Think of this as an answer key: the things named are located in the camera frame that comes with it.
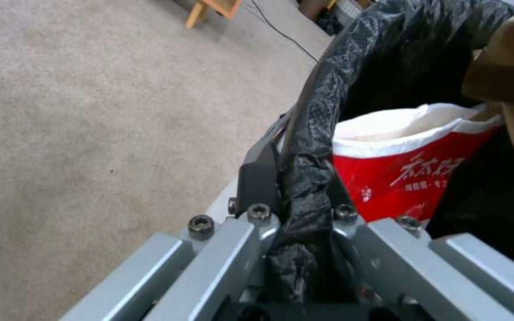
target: gray carpet floor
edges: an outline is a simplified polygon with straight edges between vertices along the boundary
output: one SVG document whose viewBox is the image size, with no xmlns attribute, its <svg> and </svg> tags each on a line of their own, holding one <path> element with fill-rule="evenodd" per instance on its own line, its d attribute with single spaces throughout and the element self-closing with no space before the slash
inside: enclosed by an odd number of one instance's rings
<svg viewBox="0 0 514 321">
<path fill-rule="evenodd" d="M 293 0 L 259 0 L 320 57 Z M 231 180 L 314 66 L 250 1 L 0 0 L 0 320 L 57 319 Z"/>
</svg>

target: gray metal frame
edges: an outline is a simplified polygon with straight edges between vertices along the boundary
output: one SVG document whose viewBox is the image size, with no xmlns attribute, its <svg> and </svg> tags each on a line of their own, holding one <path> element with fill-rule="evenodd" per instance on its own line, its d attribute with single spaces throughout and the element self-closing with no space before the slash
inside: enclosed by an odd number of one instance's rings
<svg viewBox="0 0 514 321">
<path fill-rule="evenodd" d="M 156 233 L 61 320 L 139 320 L 192 258 L 190 243 Z"/>
<path fill-rule="evenodd" d="M 409 218 L 367 224 L 343 209 L 333 237 L 361 304 L 418 303 L 437 320 L 514 320 L 514 262 L 505 256 L 467 234 L 431 240 Z M 266 205 L 221 226 L 208 219 L 192 218 L 182 240 L 153 236 L 63 319 L 200 321 L 224 301 L 255 301 L 279 219 Z"/>
</svg>

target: trash bin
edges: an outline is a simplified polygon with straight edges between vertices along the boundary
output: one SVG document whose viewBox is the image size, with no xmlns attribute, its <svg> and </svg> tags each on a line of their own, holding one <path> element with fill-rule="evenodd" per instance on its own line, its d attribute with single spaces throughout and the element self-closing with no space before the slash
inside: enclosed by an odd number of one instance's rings
<svg viewBox="0 0 514 321">
<path fill-rule="evenodd" d="M 336 123 L 423 103 L 474 106 L 461 94 L 472 50 L 512 16 L 514 6 L 498 0 L 382 0 L 334 39 L 287 113 L 274 155 L 283 226 L 267 256 L 270 300 L 351 299 L 331 241 L 332 209 L 343 202 L 331 164 Z M 505 128 L 454 173 L 428 231 L 469 231 L 514 260 L 514 148 Z"/>
</svg>

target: black power cord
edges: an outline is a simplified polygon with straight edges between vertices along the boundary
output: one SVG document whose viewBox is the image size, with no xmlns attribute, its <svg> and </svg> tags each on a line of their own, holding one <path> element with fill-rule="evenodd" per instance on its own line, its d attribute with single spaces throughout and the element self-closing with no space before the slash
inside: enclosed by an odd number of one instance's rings
<svg viewBox="0 0 514 321">
<path fill-rule="evenodd" d="M 271 27 L 273 30 L 277 31 L 278 34 L 282 35 L 284 38 L 288 39 L 289 41 L 291 41 L 292 43 L 294 43 L 295 45 L 298 46 L 298 48 L 300 48 L 304 53 L 306 53 L 309 57 L 311 57 L 311 59 L 314 61 L 314 62 L 318 62 L 318 59 L 316 59 L 311 53 L 309 53 L 304 47 L 302 47 L 302 45 L 300 45 L 300 43 L 296 42 L 296 40 L 294 40 L 293 38 L 289 37 L 288 35 L 284 34 L 283 31 L 280 31 L 279 29 L 277 29 L 277 27 L 275 27 L 270 21 L 269 19 L 267 19 L 267 17 L 265 16 L 265 14 L 263 14 L 263 11 L 261 10 L 261 8 L 259 8 L 259 6 L 257 6 L 257 4 L 255 3 L 255 0 L 251 0 L 251 2 L 253 2 L 253 6 L 255 6 L 255 9 L 257 9 L 257 11 L 259 11 L 259 14 L 263 17 L 263 20 L 265 20 L 265 22 L 269 25 L 269 27 Z"/>
</svg>

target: black plastic bag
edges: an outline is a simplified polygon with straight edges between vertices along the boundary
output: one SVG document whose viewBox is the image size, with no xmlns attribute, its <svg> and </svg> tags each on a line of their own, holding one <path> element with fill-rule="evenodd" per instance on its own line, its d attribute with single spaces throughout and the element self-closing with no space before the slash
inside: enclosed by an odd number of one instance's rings
<svg viewBox="0 0 514 321">
<path fill-rule="evenodd" d="M 476 104 L 461 95 L 471 50 L 512 16 L 514 7 L 498 0 L 383 0 L 331 43 L 292 110 L 280 154 L 284 224 L 268 255 L 273 300 L 342 298 L 328 191 L 336 123 L 422 103 Z"/>
</svg>

